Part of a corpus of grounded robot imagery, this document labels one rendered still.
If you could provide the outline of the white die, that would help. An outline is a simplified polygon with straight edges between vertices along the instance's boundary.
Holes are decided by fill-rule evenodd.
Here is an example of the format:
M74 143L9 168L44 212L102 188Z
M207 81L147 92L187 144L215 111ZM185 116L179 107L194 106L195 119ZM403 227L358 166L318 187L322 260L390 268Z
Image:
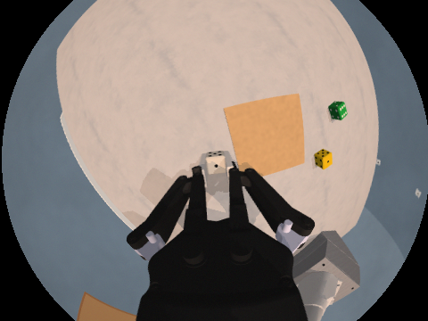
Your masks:
M226 173L226 161L223 151L207 152L206 164L209 175Z

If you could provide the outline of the green die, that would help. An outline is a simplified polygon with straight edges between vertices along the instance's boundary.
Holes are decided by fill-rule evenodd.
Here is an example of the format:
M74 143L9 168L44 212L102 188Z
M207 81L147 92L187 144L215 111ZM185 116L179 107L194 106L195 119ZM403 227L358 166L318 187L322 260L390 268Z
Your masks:
M328 109L332 119L342 120L348 114L344 102L333 102Z

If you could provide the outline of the yellow die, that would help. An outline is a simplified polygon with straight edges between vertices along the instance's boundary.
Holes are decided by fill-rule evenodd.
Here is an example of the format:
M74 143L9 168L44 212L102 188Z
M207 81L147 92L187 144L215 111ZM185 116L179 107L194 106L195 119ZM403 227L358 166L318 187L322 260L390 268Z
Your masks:
M319 152L315 153L315 162L316 165L321 169L326 169L333 164L332 153L325 149L320 150Z

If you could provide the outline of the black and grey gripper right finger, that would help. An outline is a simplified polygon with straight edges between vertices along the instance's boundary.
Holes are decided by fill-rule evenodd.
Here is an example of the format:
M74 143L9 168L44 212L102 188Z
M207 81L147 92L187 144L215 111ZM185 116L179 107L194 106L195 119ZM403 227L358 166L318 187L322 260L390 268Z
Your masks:
M300 249L315 227L314 220L294 209L255 169L240 171L231 161L229 152L224 151L224 154L229 185L229 251L232 259L246 261L253 249L242 186L276 234L276 240L287 246L292 254Z

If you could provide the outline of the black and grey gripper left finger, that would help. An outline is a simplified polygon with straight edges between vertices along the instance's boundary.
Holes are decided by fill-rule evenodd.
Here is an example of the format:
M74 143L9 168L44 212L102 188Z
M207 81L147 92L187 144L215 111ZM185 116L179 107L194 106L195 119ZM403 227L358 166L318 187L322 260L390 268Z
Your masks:
M203 220L207 220L204 187L207 187L208 182L206 154L203 153L200 164L192 168L193 176L178 177L146 221L128 235L128 244L144 260L150 261L151 257L166 245L188 199L180 254L187 263L193 265L204 259Z

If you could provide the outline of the tan square mat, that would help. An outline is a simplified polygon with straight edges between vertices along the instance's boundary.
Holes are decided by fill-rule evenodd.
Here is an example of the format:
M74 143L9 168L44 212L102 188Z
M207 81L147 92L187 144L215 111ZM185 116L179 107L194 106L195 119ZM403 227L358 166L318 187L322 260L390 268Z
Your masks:
M304 130L299 94L224 108L240 171L264 177L304 163Z

